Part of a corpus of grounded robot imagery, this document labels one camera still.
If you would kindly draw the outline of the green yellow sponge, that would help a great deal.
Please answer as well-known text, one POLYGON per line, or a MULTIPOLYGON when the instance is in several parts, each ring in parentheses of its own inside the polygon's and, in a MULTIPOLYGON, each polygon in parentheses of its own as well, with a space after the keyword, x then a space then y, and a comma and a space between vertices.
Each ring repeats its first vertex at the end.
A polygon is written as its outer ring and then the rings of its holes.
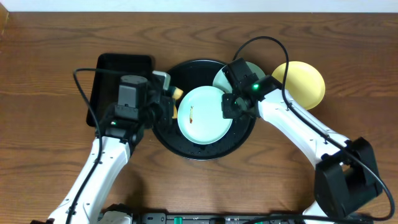
POLYGON ((174 112, 173 112, 173 119, 177 119, 178 111, 177 111, 177 106, 176 102, 181 99, 183 95, 183 90, 177 88, 176 86, 171 86, 169 88, 169 92, 171 94, 172 99, 174 100, 174 112))

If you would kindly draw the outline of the yellow plate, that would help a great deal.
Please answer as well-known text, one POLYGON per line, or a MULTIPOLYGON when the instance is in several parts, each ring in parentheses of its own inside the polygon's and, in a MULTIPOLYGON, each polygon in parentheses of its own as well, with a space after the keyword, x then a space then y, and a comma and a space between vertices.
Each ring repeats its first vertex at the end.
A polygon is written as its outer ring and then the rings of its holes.
POLYGON ((306 110, 316 107, 325 96, 325 81, 320 72, 308 63, 290 61, 285 88, 306 110))

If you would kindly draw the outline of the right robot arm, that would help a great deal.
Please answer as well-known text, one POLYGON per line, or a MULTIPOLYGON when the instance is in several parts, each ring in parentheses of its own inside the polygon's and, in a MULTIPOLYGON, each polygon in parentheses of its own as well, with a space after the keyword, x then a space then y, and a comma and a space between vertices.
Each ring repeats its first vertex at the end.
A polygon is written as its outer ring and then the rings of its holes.
POLYGON ((306 156, 315 169, 315 201, 299 217, 305 223, 346 222, 383 190, 376 158, 364 138, 354 141, 329 129, 272 76, 252 73, 240 80, 217 75, 213 86, 224 91, 223 113, 237 117, 252 111, 275 126, 306 156))

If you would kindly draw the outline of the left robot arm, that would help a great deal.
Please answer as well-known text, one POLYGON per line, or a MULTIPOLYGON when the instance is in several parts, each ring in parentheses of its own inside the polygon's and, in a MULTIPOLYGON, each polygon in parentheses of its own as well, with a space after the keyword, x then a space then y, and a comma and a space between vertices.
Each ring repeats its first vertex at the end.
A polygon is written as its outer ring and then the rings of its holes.
POLYGON ((96 137, 91 154, 61 204, 49 215, 46 223, 133 223, 132 212, 123 204, 103 210, 111 187, 144 130, 153 127, 164 114, 172 117, 173 101, 166 99, 167 109, 149 97, 162 97, 162 85, 144 77, 125 75, 119 83, 118 100, 103 118, 96 122, 96 137))

